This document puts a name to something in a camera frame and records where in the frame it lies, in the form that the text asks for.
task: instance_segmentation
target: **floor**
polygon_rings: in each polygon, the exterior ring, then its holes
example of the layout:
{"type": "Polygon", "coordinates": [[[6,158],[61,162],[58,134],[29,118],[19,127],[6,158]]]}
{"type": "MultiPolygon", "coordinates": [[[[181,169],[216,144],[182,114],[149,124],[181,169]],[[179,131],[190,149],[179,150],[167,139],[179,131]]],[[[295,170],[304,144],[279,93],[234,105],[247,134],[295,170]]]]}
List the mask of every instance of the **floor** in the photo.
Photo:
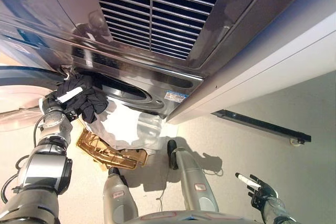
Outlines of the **floor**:
{"type": "MultiPolygon", "coordinates": [[[[162,141],[175,137],[204,168],[221,212],[261,222],[246,186],[235,173],[254,174],[276,188],[293,216],[305,224],[336,220],[335,72],[226,108],[312,136],[294,147],[289,140],[214,115],[168,125],[162,141]]],[[[59,196],[61,223],[103,223],[102,189],[107,172],[75,147],[81,127],[73,122],[68,191],[59,196]]],[[[33,146],[33,128],[0,132],[0,184],[16,172],[15,162],[33,146]]],[[[139,214],[184,209],[178,171],[168,169],[165,150],[136,170],[123,170],[139,214]]]]}

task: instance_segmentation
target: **wire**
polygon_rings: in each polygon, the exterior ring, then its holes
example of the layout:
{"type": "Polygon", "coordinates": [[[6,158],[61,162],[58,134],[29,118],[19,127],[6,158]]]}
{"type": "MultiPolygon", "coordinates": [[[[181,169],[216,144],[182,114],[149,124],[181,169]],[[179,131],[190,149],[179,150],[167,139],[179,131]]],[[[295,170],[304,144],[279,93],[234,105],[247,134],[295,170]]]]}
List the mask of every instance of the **wire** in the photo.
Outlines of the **wire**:
{"type": "Polygon", "coordinates": [[[16,162],[16,164],[15,164],[15,168],[16,168],[18,171],[21,169],[21,167],[19,167],[20,162],[21,162],[22,160],[28,158],[28,157],[29,157],[29,155],[23,156],[23,157],[21,157],[21,158],[16,162]]]}
{"type": "Polygon", "coordinates": [[[13,175],[12,177],[10,177],[6,183],[2,186],[1,188],[1,200],[3,201],[3,203],[7,203],[8,200],[6,198],[5,192],[6,192],[6,188],[9,185],[10,182],[12,182],[14,180],[14,178],[16,178],[18,176],[18,174],[13,175]]]}
{"type": "Polygon", "coordinates": [[[37,130],[38,124],[41,122],[42,119],[44,119],[47,115],[49,115],[49,114],[51,114],[51,113],[53,113],[53,112],[55,112],[55,111],[50,111],[50,112],[48,112],[47,114],[41,116],[41,117],[39,118],[39,120],[37,120],[37,122],[36,122],[36,124],[35,124],[35,127],[34,127],[34,132],[33,132],[34,148],[36,147],[36,130],[37,130]]]}

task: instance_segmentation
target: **robot leg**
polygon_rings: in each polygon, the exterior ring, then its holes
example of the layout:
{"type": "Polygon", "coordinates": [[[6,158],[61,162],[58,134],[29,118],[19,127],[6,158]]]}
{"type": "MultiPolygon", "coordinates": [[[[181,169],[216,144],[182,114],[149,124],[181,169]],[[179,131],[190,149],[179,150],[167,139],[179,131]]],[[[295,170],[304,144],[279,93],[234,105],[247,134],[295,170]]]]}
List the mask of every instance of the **robot leg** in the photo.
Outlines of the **robot leg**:
{"type": "Polygon", "coordinates": [[[181,186],[186,209],[218,212],[215,196],[194,157],[183,147],[173,150],[171,156],[173,155],[176,155],[176,164],[181,171],[181,186]]]}
{"type": "Polygon", "coordinates": [[[138,217],[138,208],[118,173],[109,173],[104,186],[103,204],[105,224],[121,224],[138,217]]]}

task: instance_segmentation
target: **robotic arm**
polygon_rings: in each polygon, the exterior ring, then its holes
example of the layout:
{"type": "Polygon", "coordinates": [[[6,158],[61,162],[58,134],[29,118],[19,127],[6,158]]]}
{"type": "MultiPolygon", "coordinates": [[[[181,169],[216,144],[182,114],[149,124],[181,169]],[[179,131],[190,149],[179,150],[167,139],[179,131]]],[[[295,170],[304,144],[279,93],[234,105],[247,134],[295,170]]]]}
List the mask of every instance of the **robotic arm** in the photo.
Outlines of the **robotic arm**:
{"type": "Polygon", "coordinates": [[[72,160],[66,151],[71,142],[70,121],[77,118],[73,110],[63,110],[61,104],[82,90],[80,87],[58,99],[51,94],[43,99],[44,116],[39,122],[44,122],[38,144],[18,172],[14,188],[17,195],[0,212],[0,223],[59,223],[57,196],[64,193],[70,183],[72,160]]]}
{"type": "Polygon", "coordinates": [[[240,173],[236,173],[236,177],[247,184],[251,205],[261,212],[265,224],[299,224],[288,214],[285,204],[270,185],[252,174],[251,179],[240,173]]]}

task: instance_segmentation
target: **laundry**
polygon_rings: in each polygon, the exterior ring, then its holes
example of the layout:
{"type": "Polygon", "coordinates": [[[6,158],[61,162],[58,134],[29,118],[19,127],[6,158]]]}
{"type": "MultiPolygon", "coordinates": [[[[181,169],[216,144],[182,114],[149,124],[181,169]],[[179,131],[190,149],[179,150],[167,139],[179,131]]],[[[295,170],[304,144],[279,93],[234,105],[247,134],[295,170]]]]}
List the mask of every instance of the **laundry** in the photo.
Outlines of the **laundry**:
{"type": "Polygon", "coordinates": [[[120,102],[109,101],[108,107],[86,128],[98,135],[112,148],[140,149],[149,155],[162,148],[160,141],[162,120],[157,115],[132,110],[120,102]]]}
{"type": "Polygon", "coordinates": [[[102,113],[108,106],[106,97],[97,93],[92,87],[92,78],[76,74],[71,76],[69,80],[62,83],[52,94],[60,97],[74,88],[82,87],[84,90],[73,99],[64,103],[64,109],[74,110],[87,123],[94,122],[97,118],[94,115],[102,113]]]}

